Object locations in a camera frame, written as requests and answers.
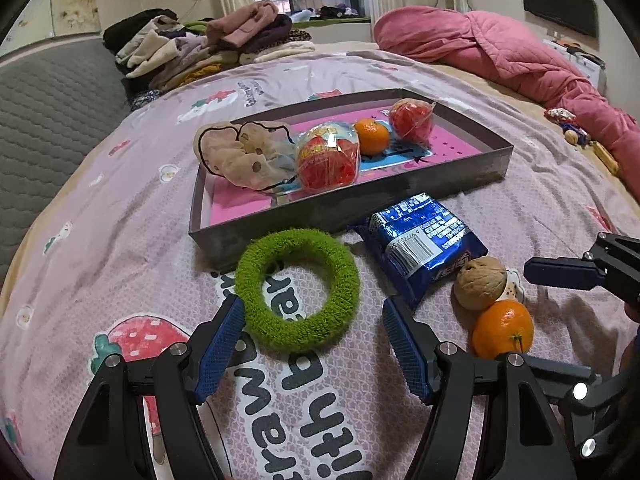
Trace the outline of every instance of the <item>pink bedsheet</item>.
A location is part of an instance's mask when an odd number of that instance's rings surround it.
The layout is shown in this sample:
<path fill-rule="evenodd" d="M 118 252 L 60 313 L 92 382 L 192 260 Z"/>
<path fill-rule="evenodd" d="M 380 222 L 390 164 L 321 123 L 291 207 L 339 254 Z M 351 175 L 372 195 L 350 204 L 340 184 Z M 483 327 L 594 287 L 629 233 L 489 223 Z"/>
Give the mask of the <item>pink bedsheet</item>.
<path fill-rule="evenodd" d="M 409 6 L 382 16 L 374 27 L 380 49 L 425 62 L 441 61 L 500 83 L 546 108 L 574 113 L 580 125 L 620 164 L 640 200 L 640 128 L 580 71 L 545 46 L 523 24 L 484 10 Z"/>

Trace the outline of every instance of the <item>orange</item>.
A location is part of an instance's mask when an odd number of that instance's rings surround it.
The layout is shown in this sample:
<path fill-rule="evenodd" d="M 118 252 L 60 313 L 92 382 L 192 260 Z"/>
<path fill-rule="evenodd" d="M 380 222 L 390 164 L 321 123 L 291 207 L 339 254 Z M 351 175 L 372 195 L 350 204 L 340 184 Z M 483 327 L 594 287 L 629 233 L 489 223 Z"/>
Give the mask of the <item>orange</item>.
<path fill-rule="evenodd" d="M 471 344 L 476 355 L 494 359 L 504 352 L 527 352 L 533 343 L 533 320 L 515 300 L 496 301 L 478 317 Z"/>
<path fill-rule="evenodd" d="M 389 130 L 373 119 L 360 119 L 353 125 L 360 139 L 360 153 L 363 155 L 379 155 L 391 142 Z"/>

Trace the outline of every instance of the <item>pink paper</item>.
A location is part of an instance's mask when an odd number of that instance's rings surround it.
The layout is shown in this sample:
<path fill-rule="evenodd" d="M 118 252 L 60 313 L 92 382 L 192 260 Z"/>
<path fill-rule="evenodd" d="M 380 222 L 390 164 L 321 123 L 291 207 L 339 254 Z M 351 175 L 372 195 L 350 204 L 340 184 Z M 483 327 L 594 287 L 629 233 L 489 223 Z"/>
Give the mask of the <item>pink paper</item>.
<path fill-rule="evenodd" d="M 357 120 L 363 118 L 386 121 L 388 117 L 382 113 L 382 110 L 384 110 L 384 108 L 356 110 L 354 112 L 305 121 L 304 123 L 292 124 L 291 129 L 297 134 L 309 130 L 313 126 L 317 126 L 325 121 L 355 123 Z M 433 155 L 420 158 L 419 160 L 409 160 L 404 164 L 361 172 L 357 181 L 375 180 L 393 173 L 414 170 L 425 164 L 440 164 L 480 153 L 480 150 L 477 148 L 467 144 L 464 140 L 459 139 L 454 134 L 437 125 L 433 127 L 430 141 Z M 293 202 L 304 196 L 307 196 L 307 194 L 300 190 L 288 194 L 287 199 L 289 202 Z M 236 187 L 223 178 L 216 178 L 212 197 L 210 225 L 221 224 L 222 222 L 268 209 L 271 207 L 271 204 L 271 196 L 251 189 Z"/>

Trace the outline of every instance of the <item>gray sofa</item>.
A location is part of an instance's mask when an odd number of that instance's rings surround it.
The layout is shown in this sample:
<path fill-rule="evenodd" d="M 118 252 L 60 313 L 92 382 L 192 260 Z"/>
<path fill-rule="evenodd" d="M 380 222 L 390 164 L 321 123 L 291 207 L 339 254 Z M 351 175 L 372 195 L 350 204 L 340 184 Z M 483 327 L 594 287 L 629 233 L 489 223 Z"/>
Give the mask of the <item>gray sofa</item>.
<path fill-rule="evenodd" d="M 129 113 L 99 38 L 10 56 L 0 66 L 0 286 L 31 223 Z"/>

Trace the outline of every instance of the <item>television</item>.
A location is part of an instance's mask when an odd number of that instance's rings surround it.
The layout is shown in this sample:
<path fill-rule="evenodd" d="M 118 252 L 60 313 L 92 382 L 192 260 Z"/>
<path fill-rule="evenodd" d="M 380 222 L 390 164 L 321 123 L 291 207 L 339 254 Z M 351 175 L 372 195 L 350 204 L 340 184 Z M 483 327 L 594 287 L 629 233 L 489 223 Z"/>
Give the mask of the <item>television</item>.
<path fill-rule="evenodd" d="M 594 0 L 523 0 L 524 10 L 593 38 L 598 37 Z"/>

